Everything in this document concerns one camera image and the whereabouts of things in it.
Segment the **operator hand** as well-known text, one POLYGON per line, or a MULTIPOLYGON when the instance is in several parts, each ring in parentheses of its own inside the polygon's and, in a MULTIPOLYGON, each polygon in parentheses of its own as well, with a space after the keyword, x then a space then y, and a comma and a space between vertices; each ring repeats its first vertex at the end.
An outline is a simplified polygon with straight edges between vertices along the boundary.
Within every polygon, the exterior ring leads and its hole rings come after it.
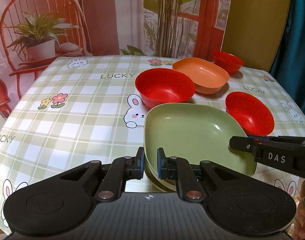
POLYGON ((302 182, 300 191, 300 202, 297 206, 296 216, 294 219, 294 231, 292 239, 305 239, 305 180, 302 182))

